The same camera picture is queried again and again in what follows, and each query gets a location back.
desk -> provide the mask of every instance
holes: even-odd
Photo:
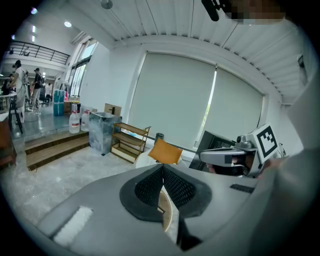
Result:
[[[16,164],[16,150],[12,143],[8,113],[0,114],[0,170],[8,164]]]

concrete floor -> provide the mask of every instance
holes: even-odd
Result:
[[[12,138],[24,138],[25,141],[34,140],[39,136],[50,135],[56,132],[69,130],[69,115],[54,116],[53,103],[43,105],[32,112],[25,112],[23,133],[15,125],[16,118],[12,116]]]
[[[0,188],[13,212],[35,226],[52,208],[87,184],[133,168],[132,163],[112,153],[101,156],[95,149],[86,147],[36,171],[29,171],[24,141],[68,130],[69,116],[53,117],[52,109],[50,106],[41,107],[38,120],[24,124],[23,134],[19,134],[18,127],[13,130],[16,138],[13,140],[17,152],[16,166],[0,171]],[[172,202],[171,206],[173,218],[167,234],[175,241],[179,212]]]

orange cushion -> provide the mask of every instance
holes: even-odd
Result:
[[[148,156],[162,164],[178,164],[182,151],[158,138]]]

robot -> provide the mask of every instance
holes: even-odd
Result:
[[[240,168],[241,176],[255,178],[261,173],[264,163],[278,151],[278,143],[270,123],[266,123],[252,132],[238,136],[234,147],[203,150],[199,154],[201,161],[220,167]]]

wooden step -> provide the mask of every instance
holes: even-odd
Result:
[[[34,152],[42,151],[49,147],[69,142],[78,138],[82,138],[88,136],[87,131],[80,131],[79,133],[72,134],[68,131],[52,134],[46,137],[33,139],[30,141],[26,141],[24,144],[24,150],[27,155],[32,154]]]
[[[89,136],[82,136],[67,142],[56,144],[26,156],[26,166],[30,171],[35,170],[56,159],[62,158],[75,151],[89,146]]]
[[[132,148],[132,147],[128,147],[126,145],[123,145],[119,143],[113,145],[111,147],[111,153],[117,155],[118,157],[127,160],[130,163],[134,163],[138,157],[138,155],[136,153],[134,153],[134,151],[139,152],[138,150]]]

